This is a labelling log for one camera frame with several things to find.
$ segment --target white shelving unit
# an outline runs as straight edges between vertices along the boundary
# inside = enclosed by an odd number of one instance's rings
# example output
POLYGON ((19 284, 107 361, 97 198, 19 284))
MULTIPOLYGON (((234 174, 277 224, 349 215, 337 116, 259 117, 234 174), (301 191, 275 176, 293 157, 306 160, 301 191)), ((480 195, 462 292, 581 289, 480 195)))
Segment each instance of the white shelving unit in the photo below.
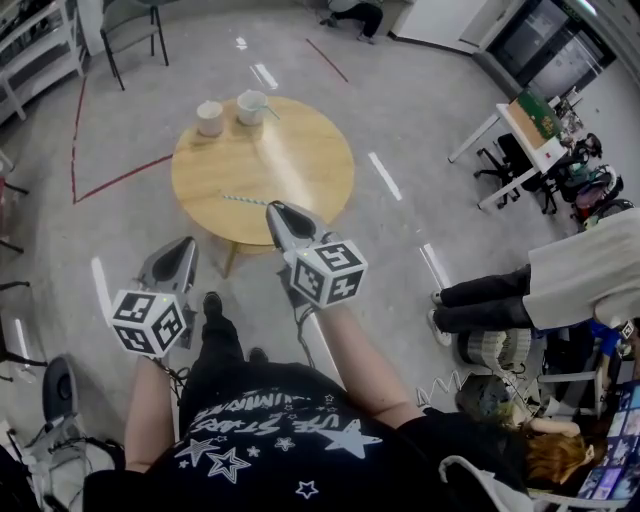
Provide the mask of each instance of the white shelving unit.
MULTIPOLYGON (((10 2, 0 12, 0 19, 6 19, 9 13, 15 16, 19 1, 10 2)), ((67 8, 67 0, 53 0, 47 7, 31 16, 0 40, 0 54, 10 48, 36 27, 45 18, 54 18, 59 14, 62 24, 17 53, 4 67, 0 68, 0 86, 6 93, 6 99, 0 103, 0 123, 16 112, 22 120, 27 118, 22 106, 50 85, 77 71, 84 76, 82 60, 85 48, 78 48, 78 8, 73 4, 73 12, 67 8), (30 65, 45 56, 51 60, 28 72, 30 65), (27 72, 27 77, 18 85, 12 85, 12 79, 19 73, 27 72)))

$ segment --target star print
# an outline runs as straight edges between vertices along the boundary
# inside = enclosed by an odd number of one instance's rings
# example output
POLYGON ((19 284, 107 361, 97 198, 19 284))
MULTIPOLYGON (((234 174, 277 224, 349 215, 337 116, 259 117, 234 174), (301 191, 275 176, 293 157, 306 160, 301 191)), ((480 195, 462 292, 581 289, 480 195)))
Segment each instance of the star print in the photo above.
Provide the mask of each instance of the star print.
POLYGON ((174 455, 174 459, 183 457, 184 455, 191 455, 191 465, 195 468, 203 453, 220 448, 219 446, 211 446, 211 441, 213 441, 213 439, 207 439, 206 441, 200 442, 195 439, 189 439, 190 446, 174 455))
POLYGON ((382 439, 378 437, 363 436, 360 433, 360 420, 353 420, 344 430, 318 429, 316 432, 333 441, 325 450, 338 450, 342 448, 359 459, 365 458, 365 445, 382 442, 382 439))
POLYGON ((311 482, 298 482, 298 484, 300 485, 298 486, 298 490, 296 491, 296 494, 299 494, 300 496, 304 496, 305 500, 308 500, 309 498, 311 498, 311 496, 313 496, 314 494, 318 494, 320 492, 318 491, 318 489, 316 489, 315 480, 311 480, 311 482))
POLYGON ((276 448, 282 448, 283 452, 286 452, 289 450, 289 448, 293 448, 295 446, 294 443, 291 442, 291 438, 290 437, 279 437, 278 441, 275 444, 276 448))
POLYGON ((244 469, 251 466, 250 463, 236 457, 235 447, 231 448, 231 450, 229 450, 224 455, 207 453, 207 457, 209 457, 214 462, 207 476, 211 477, 215 475, 224 475, 225 478, 232 484, 235 484, 238 480, 239 469, 244 469))

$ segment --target black pants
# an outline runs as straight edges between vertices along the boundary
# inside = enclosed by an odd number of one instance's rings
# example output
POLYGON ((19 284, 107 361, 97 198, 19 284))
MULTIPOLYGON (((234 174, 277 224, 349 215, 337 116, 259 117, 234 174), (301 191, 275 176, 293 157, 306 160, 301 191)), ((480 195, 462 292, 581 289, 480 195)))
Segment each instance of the black pants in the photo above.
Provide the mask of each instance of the black pants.
POLYGON ((531 265, 446 288, 434 321, 444 332, 502 331, 533 327, 522 297, 529 293, 531 265))
POLYGON ((245 362, 233 322, 221 313, 212 313, 202 327, 200 356, 191 367, 180 399, 180 438, 196 414, 225 395, 233 398, 249 389, 297 384, 321 386, 335 397, 346 396, 338 384, 308 366, 245 362))
POLYGON ((362 33, 367 37, 373 37, 382 22, 382 9, 375 5, 362 2, 348 11, 334 12, 337 20, 358 20, 364 22, 362 33))

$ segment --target round wooden table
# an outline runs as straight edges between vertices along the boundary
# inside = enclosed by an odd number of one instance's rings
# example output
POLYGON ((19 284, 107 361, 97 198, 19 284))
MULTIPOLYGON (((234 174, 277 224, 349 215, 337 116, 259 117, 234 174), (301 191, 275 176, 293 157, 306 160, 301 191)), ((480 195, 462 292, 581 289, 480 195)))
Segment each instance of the round wooden table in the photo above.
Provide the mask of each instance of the round wooden table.
POLYGON ((197 128, 186 130, 171 163, 173 189, 193 220, 231 248, 227 277, 238 250, 264 252, 273 246, 265 206, 225 199, 236 196, 298 204, 330 223, 353 189, 353 156, 344 136, 314 108, 282 97, 269 97, 276 119, 244 126, 236 100, 224 104, 225 130, 215 138, 197 128))

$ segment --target table leg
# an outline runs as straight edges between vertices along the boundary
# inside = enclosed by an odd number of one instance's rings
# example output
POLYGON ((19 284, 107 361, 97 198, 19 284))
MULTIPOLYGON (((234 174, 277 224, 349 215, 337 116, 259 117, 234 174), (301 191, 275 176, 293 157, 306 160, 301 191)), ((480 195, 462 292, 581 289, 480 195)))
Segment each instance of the table leg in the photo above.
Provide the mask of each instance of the table leg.
POLYGON ((491 115, 491 117, 489 117, 489 119, 487 119, 482 126, 480 126, 480 128, 478 128, 475 132, 473 132, 473 135, 471 135, 471 137, 469 137, 467 140, 465 140, 462 143, 462 146, 460 146, 458 149, 456 149, 453 153, 451 153, 449 155, 449 162, 453 163, 456 161, 456 159, 462 154, 464 153, 467 149, 469 149, 469 146, 471 146, 471 144, 473 144, 475 141, 477 141, 480 137, 482 137, 487 131, 489 131, 489 128, 491 128, 494 124, 496 124, 498 121, 500 120, 500 116, 498 116, 498 114, 493 114, 491 115))
POLYGON ((500 199, 503 195, 505 195, 507 192, 511 192, 514 188, 516 188, 518 185, 520 185, 521 183, 524 183, 525 181, 527 181, 529 178, 533 178, 536 173, 538 172, 538 169, 535 168, 531 168, 529 169, 527 172, 525 172, 523 175, 518 176, 515 180, 513 180, 511 183, 508 183, 507 185, 505 185, 504 187, 502 187, 500 190, 498 190, 495 194, 491 194, 489 197, 487 197, 486 199, 483 199, 482 201, 480 201, 478 203, 478 208, 480 208, 481 210, 487 206, 488 204, 491 204, 495 201, 497 201, 498 199, 500 199))
POLYGON ((231 242, 231 247, 229 248, 229 255, 227 256, 227 262, 224 264, 223 277, 225 279, 229 277, 229 272, 231 272, 231 267, 233 266, 233 260, 236 259, 236 254, 238 254, 239 246, 240 244, 238 242, 231 242))

